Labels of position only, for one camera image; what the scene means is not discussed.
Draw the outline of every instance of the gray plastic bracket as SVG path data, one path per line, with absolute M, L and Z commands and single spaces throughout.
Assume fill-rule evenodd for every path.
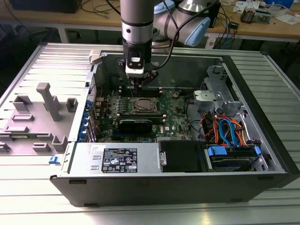
M 53 121 L 59 121 L 61 116 L 58 112 L 57 102 L 53 100 L 51 93 L 49 91 L 50 84 L 49 83 L 39 83 L 37 86 L 37 92 L 40 93 L 45 101 L 45 105 L 49 110 L 49 113 L 53 119 Z
M 0 152 L 9 152 L 10 147 L 5 143 L 0 143 Z
M 27 133 L 29 129 L 28 127 L 7 126 L 4 131 L 13 133 Z
M 53 140 L 53 135 L 51 133 L 48 133 L 47 135 L 37 135 L 37 138 L 40 141 L 51 141 Z
M 13 115 L 12 120 L 14 122 L 18 122 L 18 121 L 33 121 L 34 117 L 32 114 L 22 114 L 22 115 Z
M 48 145 L 48 143 L 33 143 L 33 147 L 34 151 L 36 152 L 45 152 L 45 151 L 51 151 L 50 146 Z
M 13 104 L 19 113 L 28 113 L 26 105 L 31 105 L 32 102 L 27 95 L 18 95 L 13 101 Z
M 78 102 L 76 98 L 68 98 L 66 101 L 66 106 L 67 106 L 67 111 L 69 113 L 75 113 L 77 106 L 78 106 Z
M 66 136 L 64 136 L 64 137 L 62 138 L 62 142 L 60 142 L 60 141 L 58 140 L 58 137 L 55 136 L 55 137 L 53 138 L 52 145 L 53 145 L 53 147 L 55 148 L 55 150 L 56 150 L 57 152 L 65 152 L 65 151 L 66 151 L 66 148 L 67 148 L 67 145 L 68 145 L 68 139 L 67 139 Z

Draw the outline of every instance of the black cable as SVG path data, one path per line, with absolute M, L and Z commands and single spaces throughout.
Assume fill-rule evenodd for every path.
M 176 23 L 176 21 L 175 21 L 173 15 L 172 15 L 172 13 L 171 13 L 169 7 L 167 6 L 165 0 L 163 0 L 163 3 L 164 3 L 164 5 L 165 5 L 166 9 L 168 10 L 169 16 L 170 16 L 171 20 L 173 21 L 176 30 L 178 30 L 178 25 L 177 25 L 177 23 Z M 178 35 L 177 35 L 177 37 L 176 37 L 176 42 L 177 42 L 178 39 L 179 39 L 179 35 L 180 35 L 180 34 L 179 34 L 179 32 L 178 32 Z
M 223 8 L 222 6 L 221 6 L 221 9 L 223 10 L 224 13 L 220 13 L 220 12 L 219 12 L 219 14 L 225 16 L 226 23 L 227 23 L 227 25 L 229 25 L 229 23 L 231 22 L 231 21 L 230 21 L 230 18 L 227 16 L 227 14 L 226 14 L 226 12 L 225 12 L 225 10 L 224 10 L 224 8 Z M 224 40 L 222 44 L 221 44 L 221 41 L 222 41 L 224 35 L 227 33 L 226 30 L 227 30 L 227 28 L 225 28 L 225 31 L 224 31 L 222 37 L 217 41 L 217 44 L 213 47 L 213 49 L 216 49 L 218 45 L 219 45 L 219 48 L 221 48 L 221 45 L 225 43 L 226 40 Z
M 201 132 L 200 132 L 198 129 L 196 129 L 196 128 L 192 125 L 192 122 L 195 122 L 195 121 L 198 121 L 198 120 L 193 120 L 193 121 L 191 121 L 191 122 L 189 121 L 189 118 L 188 118 L 188 105 L 189 105 L 189 103 L 190 103 L 192 97 L 193 97 L 193 95 L 191 95 L 191 97 L 188 99 L 188 101 L 187 101 L 187 106 L 186 106 L 186 109 L 185 109 L 185 114 L 186 114 L 187 124 L 190 125 L 191 128 L 192 128 L 194 131 L 196 131 L 196 132 L 199 134 L 199 136 L 200 136 L 205 142 L 207 142 L 207 141 L 204 139 L 204 136 L 201 134 Z
M 178 85 L 179 85 L 180 83 L 183 83 L 183 82 L 186 82 L 186 83 L 190 84 L 193 88 L 196 88 L 196 87 L 192 84 L 192 82 L 186 81 L 186 80 L 184 80 L 184 81 L 179 81 L 179 82 L 174 86 L 174 88 L 177 89 L 177 88 L 178 88 Z
M 107 3 L 110 7 L 112 7 L 112 9 L 113 9 L 117 14 L 121 15 L 121 13 L 115 8 L 115 6 L 112 5 L 112 3 L 109 2 L 109 0 L 105 0 L 105 1 L 106 1 L 106 3 Z
M 104 12 L 107 12 L 107 11 L 110 11 L 110 10 L 113 10 L 112 8 L 110 9 L 106 9 L 106 10 L 102 10 L 102 11 L 98 11 L 97 8 L 100 7 L 100 6 L 103 6 L 103 5 L 99 5 L 99 6 L 96 6 L 94 9 L 96 10 L 96 13 L 104 13 Z
M 171 47 L 170 47 L 170 51 L 169 51 L 169 54 L 167 56 L 167 58 L 165 59 L 165 61 L 158 67 L 155 67 L 154 69 L 157 70 L 157 69 L 160 69 L 162 68 L 163 66 L 165 66 L 165 64 L 169 61 L 171 55 L 172 55 L 172 51 L 173 51 L 173 48 L 174 48 L 174 43 L 176 41 L 176 37 L 177 35 L 179 34 L 179 31 L 190 21 L 192 21 L 193 19 L 199 17 L 200 15 L 202 15 L 204 12 L 206 12 L 207 10 L 209 10 L 210 8 L 212 8 L 217 2 L 219 2 L 219 0 L 214 0 L 209 6 L 205 7 L 204 9 L 202 9 L 200 12 L 196 13 L 195 15 L 193 15 L 192 17 L 188 18 L 185 22 L 183 22 L 179 28 L 176 30 L 175 34 L 174 34 L 174 37 L 173 37 L 173 40 L 172 40 L 172 44 L 171 44 Z
M 6 3 L 6 0 L 4 0 L 4 4 L 5 4 L 5 7 L 7 8 L 7 10 L 9 11 L 9 13 L 15 18 L 15 20 L 17 20 L 20 24 L 21 24 L 21 26 L 22 27 L 24 27 L 25 28 L 25 30 L 27 30 L 27 32 L 28 33 L 30 33 L 31 35 L 32 35 L 32 33 L 24 26 L 24 24 L 13 14 L 13 12 L 9 9 L 9 7 L 8 7 L 8 4 Z

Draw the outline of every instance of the side panel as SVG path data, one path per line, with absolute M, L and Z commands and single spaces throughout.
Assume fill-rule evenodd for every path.
M 77 207 L 247 202 L 287 175 L 68 179 L 51 182 Z
M 267 116 L 263 112 L 262 108 L 259 106 L 256 98 L 254 97 L 250 88 L 246 84 L 239 70 L 235 66 L 231 57 L 224 56 L 224 60 L 233 78 L 232 82 L 234 82 L 237 88 L 241 91 L 242 97 L 244 98 L 245 102 L 251 109 L 253 117 L 257 121 L 260 129 L 265 135 L 276 157 L 280 161 L 281 166 L 286 172 L 290 174 L 288 179 L 285 179 L 282 182 L 278 183 L 278 185 L 276 185 L 277 188 L 282 188 L 285 185 L 289 184 L 290 182 L 294 181 L 295 179 L 299 178 L 300 171 L 297 168 L 296 164 L 294 163 L 292 157 L 286 150 L 285 146 L 281 142 L 278 134 L 274 130 Z

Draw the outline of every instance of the wire bundle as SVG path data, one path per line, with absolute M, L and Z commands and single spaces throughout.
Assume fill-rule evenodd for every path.
M 246 146 L 247 145 L 245 137 L 244 137 L 244 129 L 243 129 L 242 125 L 239 124 L 236 120 L 233 120 L 233 119 L 231 119 L 227 116 L 223 116 L 223 115 L 209 116 L 208 114 L 205 114 L 203 116 L 203 118 L 201 119 L 200 124 L 203 123 L 205 118 L 210 119 L 210 120 L 213 121 L 213 129 L 211 129 L 204 136 L 204 139 L 207 142 L 214 143 L 214 144 L 220 144 L 221 146 L 226 146 L 226 147 L 228 146 L 228 143 L 222 142 L 221 139 L 219 139 L 219 128 L 218 128 L 218 125 L 220 124 L 220 120 L 228 120 L 234 126 L 234 132 L 235 132 L 235 134 L 237 135 L 237 137 L 239 139 L 239 145 L 240 146 Z M 210 140 L 207 140 L 212 132 L 214 133 L 214 136 Z
M 219 12 L 219 14 L 225 16 L 225 19 L 222 18 L 222 17 L 217 17 L 217 19 L 219 19 L 222 22 L 224 22 L 225 25 L 226 25 L 226 27 L 222 24 L 223 27 L 225 28 L 225 31 L 224 31 L 222 37 L 219 39 L 219 41 L 217 41 L 217 44 L 213 47 L 213 49 L 216 49 L 218 46 L 219 46 L 219 49 L 221 48 L 221 46 L 222 46 L 222 49 L 224 49 L 228 44 L 231 44 L 230 48 L 232 48 L 232 45 L 233 45 L 234 40 L 235 40 L 235 35 L 237 33 L 237 30 L 233 29 L 234 34 L 231 37 L 229 37 L 229 35 L 230 35 L 229 23 L 231 22 L 231 20 L 227 16 L 227 14 L 226 14 L 226 12 L 225 12 L 225 10 L 224 10 L 224 8 L 222 6 L 221 6 L 221 9 L 223 10 L 224 13 L 220 13 Z M 223 39 L 223 37 L 224 37 L 225 34 L 227 34 L 226 35 L 226 39 L 225 39 L 225 41 L 222 42 L 222 39 Z

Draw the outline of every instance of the aluminum extrusion table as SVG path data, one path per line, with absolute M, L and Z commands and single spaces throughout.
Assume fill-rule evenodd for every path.
M 0 129 L 14 106 L 16 94 L 35 93 L 49 82 L 59 99 L 80 98 L 90 70 L 89 53 L 99 45 L 39 46 L 0 99 Z M 174 49 L 177 53 L 220 50 Z M 299 90 L 275 62 L 259 52 L 222 51 L 230 55 L 283 144 L 300 168 Z M 0 157 L 0 221 L 30 224 L 173 224 L 248 225 L 300 223 L 300 179 L 283 189 L 271 189 L 243 203 L 77 208 L 49 181 L 60 166 L 49 156 Z

